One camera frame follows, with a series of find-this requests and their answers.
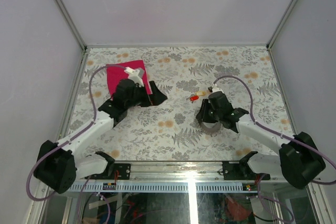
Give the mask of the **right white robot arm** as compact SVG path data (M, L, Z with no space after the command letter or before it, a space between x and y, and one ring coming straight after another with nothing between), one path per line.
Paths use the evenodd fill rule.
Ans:
M301 132L287 137L269 129L253 120L247 110L234 108L221 91L210 94L202 101L196 119L207 133L214 133L224 127L257 140L274 151L273 155L252 154L242 163L239 172L245 179L251 179L257 174L268 174L271 177L282 177L293 187L303 189L326 167L309 134Z

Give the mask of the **large metal keyring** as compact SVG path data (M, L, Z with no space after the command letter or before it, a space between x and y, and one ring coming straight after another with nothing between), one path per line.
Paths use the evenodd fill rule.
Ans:
M201 130L206 133L207 135L214 135L217 134L221 130L222 125L219 122L216 123L200 123Z

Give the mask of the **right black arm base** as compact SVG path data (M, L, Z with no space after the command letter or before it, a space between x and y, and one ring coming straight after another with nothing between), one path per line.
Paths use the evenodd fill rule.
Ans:
M257 184L260 180L270 180L270 175L266 174L261 178L265 168L262 164L267 163L270 154L262 154L251 151L237 161L222 161L222 176L227 181L254 180Z

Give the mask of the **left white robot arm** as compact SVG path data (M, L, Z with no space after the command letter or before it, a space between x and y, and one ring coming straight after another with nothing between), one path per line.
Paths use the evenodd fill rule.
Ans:
M35 178L56 193L66 192L81 178L114 179L115 160L103 151L84 156L85 149L98 137L112 130L127 115L128 109L140 106L158 106L167 100L154 81L150 81L151 94L145 87L130 79L122 79L111 99L103 103L92 121L58 142L46 141L39 150Z

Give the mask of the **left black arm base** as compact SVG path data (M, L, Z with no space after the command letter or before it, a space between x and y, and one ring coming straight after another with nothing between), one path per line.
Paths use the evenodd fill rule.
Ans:
M96 152L107 161L107 165L102 173L94 174L95 179L129 180L131 174L131 164L116 163L115 159L104 152Z

